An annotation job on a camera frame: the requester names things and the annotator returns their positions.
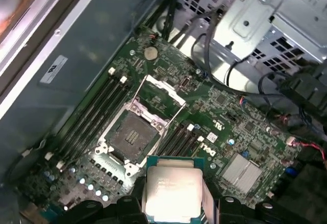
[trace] sticker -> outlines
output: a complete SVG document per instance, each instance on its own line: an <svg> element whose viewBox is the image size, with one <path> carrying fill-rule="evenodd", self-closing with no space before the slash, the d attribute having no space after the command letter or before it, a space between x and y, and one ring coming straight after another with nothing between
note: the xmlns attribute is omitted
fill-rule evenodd
<svg viewBox="0 0 327 224"><path fill-rule="evenodd" d="M216 136L214 133L210 132L208 136L206 137L211 143L214 143L218 136Z"/></svg>
<svg viewBox="0 0 327 224"><path fill-rule="evenodd" d="M65 56L59 55L59 57L55 60L55 62L53 62L49 70L42 77L40 82L47 84L51 83L67 60L68 59Z"/></svg>

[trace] chipset heatsink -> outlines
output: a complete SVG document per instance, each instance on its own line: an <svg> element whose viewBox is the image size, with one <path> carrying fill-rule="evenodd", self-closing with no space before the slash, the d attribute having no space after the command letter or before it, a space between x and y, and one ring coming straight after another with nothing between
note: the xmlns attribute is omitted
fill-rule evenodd
<svg viewBox="0 0 327 224"><path fill-rule="evenodd" d="M237 154L223 172L222 177L242 193L247 194L261 173L262 170L260 168L240 154Z"/></svg>

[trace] white label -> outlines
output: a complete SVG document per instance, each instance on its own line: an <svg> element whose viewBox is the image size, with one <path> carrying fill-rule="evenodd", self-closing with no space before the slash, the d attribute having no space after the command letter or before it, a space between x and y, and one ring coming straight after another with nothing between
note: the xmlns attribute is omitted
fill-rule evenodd
<svg viewBox="0 0 327 224"><path fill-rule="evenodd" d="M204 143L201 143L200 148L202 148L204 151L206 151L210 156L215 156L216 151L212 150L210 147L205 145Z"/></svg>
<svg viewBox="0 0 327 224"><path fill-rule="evenodd" d="M211 143L214 143L218 136L216 136L214 133L210 132L208 136L206 137Z"/></svg>
<svg viewBox="0 0 327 224"><path fill-rule="evenodd" d="M51 83L67 60L68 59L65 56L59 55L55 62L53 62L49 70L42 77L40 82L47 84Z"/></svg>

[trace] small chip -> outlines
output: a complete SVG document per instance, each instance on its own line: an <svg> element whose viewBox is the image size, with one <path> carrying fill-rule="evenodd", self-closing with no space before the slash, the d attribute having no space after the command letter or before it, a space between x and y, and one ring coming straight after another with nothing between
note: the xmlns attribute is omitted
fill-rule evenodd
<svg viewBox="0 0 327 224"><path fill-rule="evenodd" d="M144 50L144 57L148 61L155 60L158 57L158 49L155 47L148 47Z"/></svg>
<svg viewBox="0 0 327 224"><path fill-rule="evenodd" d="M214 143L216 141L216 139L218 138L218 136L216 136L214 133L210 132L206 138L211 143Z"/></svg>
<svg viewBox="0 0 327 224"><path fill-rule="evenodd" d="M220 95L220 96L218 96L217 98L216 98L216 101L219 103L219 104L224 104L225 103L225 101L226 101L226 97L225 96L223 96L223 95Z"/></svg>
<svg viewBox="0 0 327 224"><path fill-rule="evenodd" d="M251 122L248 122L244 127L248 132L251 132L254 128L254 124Z"/></svg>

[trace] metal bracket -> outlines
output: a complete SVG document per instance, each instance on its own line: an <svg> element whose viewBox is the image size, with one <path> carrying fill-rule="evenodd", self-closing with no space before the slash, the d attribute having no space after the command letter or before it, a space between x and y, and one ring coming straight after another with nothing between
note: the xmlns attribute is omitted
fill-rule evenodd
<svg viewBox="0 0 327 224"><path fill-rule="evenodd" d="M249 56L271 28L283 0L237 0L219 22L214 40L240 59Z"/></svg>

